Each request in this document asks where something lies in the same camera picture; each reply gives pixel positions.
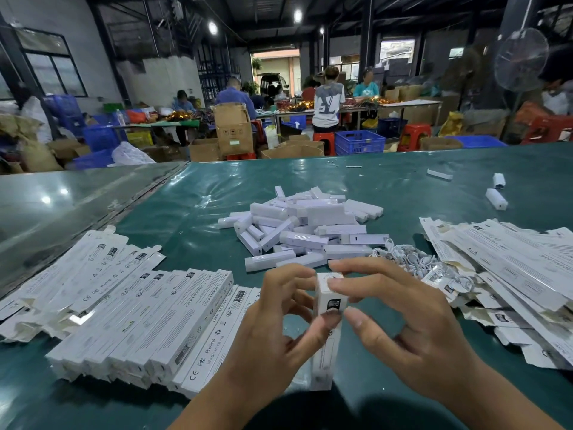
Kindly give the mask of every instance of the green work table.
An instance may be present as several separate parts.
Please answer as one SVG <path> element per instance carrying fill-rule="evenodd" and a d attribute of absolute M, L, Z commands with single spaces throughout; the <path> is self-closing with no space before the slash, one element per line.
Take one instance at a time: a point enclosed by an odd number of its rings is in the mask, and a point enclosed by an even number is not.
<path fill-rule="evenodd" d="M 427 176 L 428 168 L 453 174 L 453 180 Z M 505 175 L 506 211 L 496 211 L 485 198 L 494 173 Z M 117 232 L 141 247 L 162 245 L 167 259 L 161 269 L 228 269 L 235 283 L 254 287 L 260 286 L 264 273 L 246 274 L 244 258 L 249 253 L 233 229 L 219 230 L 215 224 L 232 211 L 274 197 L 277 185 L 287 195 L 319 186 L 325 193 L 383 206 L 384 215 L 366 224 L 370 233 L 389 233 L 396 244 L 416 243 L 429 250 L 420 235 L 420 216 L 453 223 L 498 218 L 539 231 L 573 229 L 572 180 L 573 145 L 568 143 L 192 163 L 135 207 Z M 380 301 L 365 300 L 358 307 L 391 334 L 402 326 L 401 316 Z M 517 347 L 504 347 L 491 331 L 460 314 L 458 318 L 488 364 L 561 425 L 573 428 L 573 374 L 528 365 Z M 304 329 L 301 320 L 286 318 L 287 334 L 296 336 Z M 368 354 L 346 322 L 342 330 L 333 390 L 285 395 L 247 428 L 464 428 L 444 407 L 415 394 Z M 145 391 L 91 378 L 58 381 L 44 359 L 56 344 L 40 336 L 27 345 L 0 345 L 0 428 L 162 429 L 187 403 L 160 386 Z"/>

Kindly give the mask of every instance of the white t-shirt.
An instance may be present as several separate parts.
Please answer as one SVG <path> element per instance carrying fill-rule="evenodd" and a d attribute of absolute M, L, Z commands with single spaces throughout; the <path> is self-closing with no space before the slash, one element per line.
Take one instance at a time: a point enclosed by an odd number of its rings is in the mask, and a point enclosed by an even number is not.
<path fill-rule="evenodd" d="M 338 125 L 340 104 L 344 101 L 346 98 L 344 98 L 344 85 L 342 83 L 330 83 L 317 87 L 315 115 L 312 117 L 312 124 L 320 128 Z"/>

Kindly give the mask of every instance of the ceiling light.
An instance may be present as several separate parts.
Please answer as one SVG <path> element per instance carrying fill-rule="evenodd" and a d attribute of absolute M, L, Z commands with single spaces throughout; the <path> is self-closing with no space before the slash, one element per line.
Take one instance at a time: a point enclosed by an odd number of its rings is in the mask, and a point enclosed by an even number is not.
<path fill-rule="evenodd" d="M 217 24 L 215 24 L 213 21 L 209 21 L 209 32 L 211 34 L 217 34 L 219 32 Z"/>

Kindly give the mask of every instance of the fingernail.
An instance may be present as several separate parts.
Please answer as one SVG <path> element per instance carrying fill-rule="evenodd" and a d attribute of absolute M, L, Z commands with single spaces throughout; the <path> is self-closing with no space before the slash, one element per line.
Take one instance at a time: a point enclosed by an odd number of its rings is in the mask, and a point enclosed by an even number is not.
<path fill-rule="evenodd" d="M 332 330 L 340 323 L 342 316 L 339 314 L 323 314 L 323 318 L 326 327 Z"/>
<path fill-rule="evenodd" d="M 340 277 L 330 277 L 326 283 L 328 284 L 328 288 L 334 290 L 334 288 L 338 288 L 338 286 L 342 284 L 342 279 Z"/>
<path fill-rule="evenodd" d="M 328 267 L 330 267 L 330 270 L 334 270 L 337 267 L 340 266 L 340 260 L 330 260 L 328 261 Z"/>
<path fill-rule="evenodd" d="M 360 309 L 353 308 L 352 306 L 345 309 L 344 316 L 354 329 L 359 328 L 361 324 L 368 319 L 368 315 Z"/>

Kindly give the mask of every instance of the white plastic bag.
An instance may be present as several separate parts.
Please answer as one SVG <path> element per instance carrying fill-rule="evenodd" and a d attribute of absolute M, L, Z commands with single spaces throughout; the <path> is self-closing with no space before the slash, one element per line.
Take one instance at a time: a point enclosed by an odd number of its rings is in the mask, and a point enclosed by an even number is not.
<path fill-rule="evenodd" d="M 275 149 L 278 146 L 277 127 L 274 125 L 265 127 L 265 134 L 267 135 L 267 144 L 269 149 Z"/>
<path fill-rule="evenodd" d="M 20 115 L 36 119 L 42 123 L 36 133 L 38 136 L 38 142 L 46 144 L 52 141 L 52 130 L 50 129 L 46 113 L 44 113 L 44 109 L 42 108 L 42 104 L 39 102 L 38 98 L 31 96 L 22 107 Z"/>
<path fill-rule="evenodd" d="M 129 142 L 121 142 L 111 153 L 117 165 L 148 165 L 155 161 Z"/>
<path fill-rule="evenodd" d="M 567 115 L 569 110 L 569 100 L 565 92 L 557 93 L 551 96 L 548 92 L 541 93 L 543 105 L 556 115 Z"/>

